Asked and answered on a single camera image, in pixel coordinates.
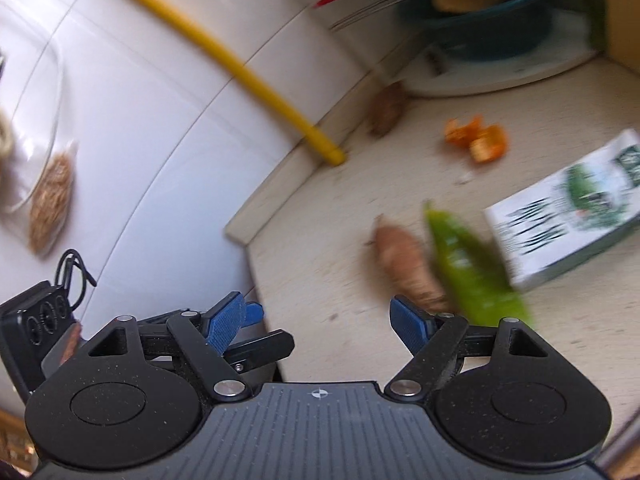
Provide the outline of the dark green plastic basin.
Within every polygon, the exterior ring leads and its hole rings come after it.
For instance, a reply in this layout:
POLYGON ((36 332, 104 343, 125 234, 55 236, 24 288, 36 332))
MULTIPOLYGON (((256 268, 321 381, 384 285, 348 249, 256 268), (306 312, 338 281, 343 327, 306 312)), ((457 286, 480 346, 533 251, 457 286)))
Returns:
POLYGON ((447 13, 433 0, 401 3, 399 17, 421 29, 427 44, 472 61, 513 58, 535 49, 551 34, 550 0, 509 0, 486 10, 447 13))

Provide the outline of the green long pepper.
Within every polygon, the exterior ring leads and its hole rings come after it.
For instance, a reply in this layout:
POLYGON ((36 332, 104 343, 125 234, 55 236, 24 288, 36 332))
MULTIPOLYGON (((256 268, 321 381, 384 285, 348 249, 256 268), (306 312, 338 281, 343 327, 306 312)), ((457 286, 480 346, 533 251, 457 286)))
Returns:
POLYGON ((511 287, 501 260, 460 218, 427 202, 424 222, 437 274, 470 324, 496 327, 503 318, 530 322, 525 302, 511 287))

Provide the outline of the steel handled strainer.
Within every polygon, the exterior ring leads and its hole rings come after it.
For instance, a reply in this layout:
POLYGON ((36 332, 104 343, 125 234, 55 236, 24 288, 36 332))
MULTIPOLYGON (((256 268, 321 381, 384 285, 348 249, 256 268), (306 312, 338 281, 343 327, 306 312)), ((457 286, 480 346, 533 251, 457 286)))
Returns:
POLYGON ((363 8, 348 14, 344 18, 336 21, 332 25, 329 26, 329 30, 331 32, 337 32, 338 30, 344 29, 352 24, 355 24, 359 21, 368 18, 371 15, 377 14, 378 12, 384 11, 386 9, 391 8, 392 6, 397 6, 399 3, 402 3, 407 0, 378 0, 374 3, 370 3, 363 8))

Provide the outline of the white corner shelf rack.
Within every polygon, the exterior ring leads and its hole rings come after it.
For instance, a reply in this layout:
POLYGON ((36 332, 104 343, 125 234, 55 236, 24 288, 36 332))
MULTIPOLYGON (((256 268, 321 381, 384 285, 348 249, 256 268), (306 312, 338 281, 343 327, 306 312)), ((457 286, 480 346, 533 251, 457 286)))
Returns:
POLYGON ((532 84, 587 63, 598 54, 590 46, 589 32, 584 14, 555 9, 550 35, 533 50, 492 61, 469 61, 435 50, 441 74, 414 35, 387 55, 374 73, 382 84, 401 80, 414 96, 477 96, 532 84))

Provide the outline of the brown sweet potato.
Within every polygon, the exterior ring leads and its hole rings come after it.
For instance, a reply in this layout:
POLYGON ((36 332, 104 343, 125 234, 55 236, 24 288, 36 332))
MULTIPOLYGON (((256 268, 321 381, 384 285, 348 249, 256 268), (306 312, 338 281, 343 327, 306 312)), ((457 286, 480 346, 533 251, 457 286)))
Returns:
POLYGON ((370 245, 375 260, 398 294, 434 314, 454 313, 445 289, 432 273, 422 242, 405 226, 379 214, 373 221, 370 245))

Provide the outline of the orange peel pieces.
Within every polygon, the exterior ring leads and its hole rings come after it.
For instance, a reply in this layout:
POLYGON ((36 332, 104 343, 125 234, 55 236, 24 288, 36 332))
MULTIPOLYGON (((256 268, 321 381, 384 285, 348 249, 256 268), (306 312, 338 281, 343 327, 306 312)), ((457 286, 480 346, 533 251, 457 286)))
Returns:
POLYGON ((483 118, 474 117, 468 124, 460 125, 450 119, 444 131, 445 141, 467 150, 477 164, 488 164, 503 158, 509 148, 509 139, 502 125, 483 125, 483 118))

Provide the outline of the green white milk carton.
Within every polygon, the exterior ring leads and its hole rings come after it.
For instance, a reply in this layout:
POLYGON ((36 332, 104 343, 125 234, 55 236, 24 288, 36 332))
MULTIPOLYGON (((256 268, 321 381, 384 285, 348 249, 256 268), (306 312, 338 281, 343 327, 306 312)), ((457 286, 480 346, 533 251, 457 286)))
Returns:
POLYGON ((616 138, 485 209, 513 288, 535 288, 619 242, 639 223, 639 133, 616 138))

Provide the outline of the wooden knife block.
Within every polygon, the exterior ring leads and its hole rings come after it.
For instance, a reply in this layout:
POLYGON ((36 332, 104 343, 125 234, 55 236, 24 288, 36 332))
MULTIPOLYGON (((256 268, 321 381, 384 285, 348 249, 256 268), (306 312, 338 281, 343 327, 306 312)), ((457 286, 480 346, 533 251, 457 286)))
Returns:
POLYGON ((605 0, 606 54, 639 73, 639 0, 605 0))

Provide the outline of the clear bag with grains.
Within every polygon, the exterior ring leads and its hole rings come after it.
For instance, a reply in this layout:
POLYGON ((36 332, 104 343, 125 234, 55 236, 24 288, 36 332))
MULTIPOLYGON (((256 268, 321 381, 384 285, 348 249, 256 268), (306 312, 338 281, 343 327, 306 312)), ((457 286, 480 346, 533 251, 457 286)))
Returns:
POLYGON ((13 146, 1 162, 1 225, 38 258, 63 231, 74 192, 78 143, 58 131, 65 84, 62 51, 51 42, 4 122, 13 146))

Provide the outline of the yellow pipe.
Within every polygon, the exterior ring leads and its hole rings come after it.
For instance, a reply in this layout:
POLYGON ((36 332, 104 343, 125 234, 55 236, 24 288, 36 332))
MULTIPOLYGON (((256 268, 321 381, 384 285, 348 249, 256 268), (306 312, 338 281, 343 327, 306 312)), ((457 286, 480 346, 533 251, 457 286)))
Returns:
POLYGON ((328 165, 343 165, 346 153, 304 114, 248 68, 242 60, 198 22, 189 18, 167 0, 132 0, 178 35, 200 49, 235 79, 270 112, 278 115, 303 138, 307 145, 328 165))

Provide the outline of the brown dried leaf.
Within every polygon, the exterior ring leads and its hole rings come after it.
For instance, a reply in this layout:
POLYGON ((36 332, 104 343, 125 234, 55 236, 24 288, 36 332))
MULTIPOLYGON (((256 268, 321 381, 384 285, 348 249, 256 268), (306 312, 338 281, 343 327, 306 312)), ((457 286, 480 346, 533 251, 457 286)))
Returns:
POLYGON ((402 81, 395 81, 380 90, 369 108, 370 135, 380 138, 389 134, 404 117, 408 104, 408 93, 402 81))

